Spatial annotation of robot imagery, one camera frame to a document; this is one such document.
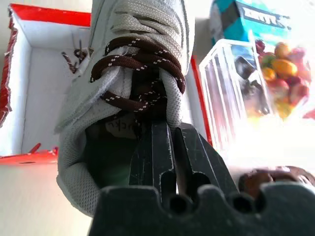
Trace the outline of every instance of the white sneaker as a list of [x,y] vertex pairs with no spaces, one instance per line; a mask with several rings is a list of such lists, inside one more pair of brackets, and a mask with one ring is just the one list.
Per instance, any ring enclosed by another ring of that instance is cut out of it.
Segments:
[[94,214],[100,188],[128,183],[135,121],[181,123],[193,39],[187,0],[93,1],[94,53],[56,126],[57,182],[83,213]]

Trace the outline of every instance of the teal box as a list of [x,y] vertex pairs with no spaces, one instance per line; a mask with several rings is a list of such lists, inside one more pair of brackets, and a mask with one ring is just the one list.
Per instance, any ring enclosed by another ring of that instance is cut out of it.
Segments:
[[210,13],[212,43],[222,38],[248,41],[252,30],[256,39],[275,45],[289,38],[290,16],[283,15],[283,0],[215,0]]

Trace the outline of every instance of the shoelace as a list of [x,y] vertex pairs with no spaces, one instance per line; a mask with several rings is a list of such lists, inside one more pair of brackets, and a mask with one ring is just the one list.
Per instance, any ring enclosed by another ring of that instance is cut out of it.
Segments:
[[[79,49],[75,49],[73,54],[79,59],[79,65],[83,62],[83,60],[88,56],[88,53],[91,55],[93,53],[93,49],[89,48],[87,49],[82,49],[82,42],[81,40],[80,42],[80,48]],[[67,55],[67,53],[62,52],[62,56],[63,58],[66,60],[70,71],[75,74],[75,72],[77,72],[78,70],[78,62],[75,62],[74,64],[72,64],[72,61],[70,59],[70,57]]]
[[[135,47],[140,50],[136,54],[107,56],[112,50],[122,46]],[[100,79],[103,71],[113,66],[123,66],[136,72],[146,72],[154,68],[162,68],[175,78],[180,92],[184,93],[185,91],[186,82],[181,72],[181,65],[177,59],[164,47],[145,39],[137,37],[113,39],[105,48],[105,57],[94,65],[90,83]],[[135,100],[123,98],[110,91],[105,92],[101,99],[123,111],[145,113],[151,110],[153,112],[152,107],[159,100],[165,98],[165,91],[161,90],[161,88],[163,89],[163,83],[159,79],[156,79],[154,76],[151,76],[149,79],[151,87],[146,87],[142,92],[139,92]]]

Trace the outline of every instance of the black plastic part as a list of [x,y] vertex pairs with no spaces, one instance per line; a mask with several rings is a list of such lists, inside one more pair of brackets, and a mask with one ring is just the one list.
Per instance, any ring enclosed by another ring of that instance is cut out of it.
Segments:
[[274,183],[254,201],[191,125],[171,136],[157,123],[133,157],[130,186],[102,190],[90,236],[313,236],[314,190]]
[[213,184],[224,194],[237,192],[222,157],[190,125],[175,130],[174,150],[179,192],[194,199],[198,187]]

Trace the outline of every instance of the brown shoelace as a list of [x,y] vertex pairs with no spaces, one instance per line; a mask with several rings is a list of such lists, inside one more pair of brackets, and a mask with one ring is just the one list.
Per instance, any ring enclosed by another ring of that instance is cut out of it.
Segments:
[[[112,50],[122,46],[139,48],[139,51],[136,54],[107,56]],[[138,86],[142,86],[142,89],[138,89],[137,96],[130,96],[130,99],[127,99],[109,91],[101,96],[101,99],[105,102],[123,111],[145,113],[151,110],[152,112],[152,107],[156,108],[161,100],[166,100],[163,83],[153,73],[154,70],[157,71],[159,68],[166,70],[175,78],[181,93],[185,91],[186,83],[181,72],[180,63],[164,47],[156,43],[136,37],[120,37],[108,43],[104,56],[94,65],[90,83],[100,79],[102,72],[113,66],[122,66],[134,70],[135,73],[147,74],[146,83],[138,83]],[[137,78],[133,78],[133,87],[135,87],[134,80],[137,80]]]
[[78,66],[83,62],[83,60],[88,56],[88,53],[90,55],[93,53],[93,49],[89,48],[88,50],[82,49],[82,42],[80,40],[80,48],[74,50],[74,55],[79,59],[79,63],[75,62],[74,64],[72,63],[70,57],[67,55],[67,53],[62,52],[62,56],[66,60],[70,71],[74,74],[78,70]]

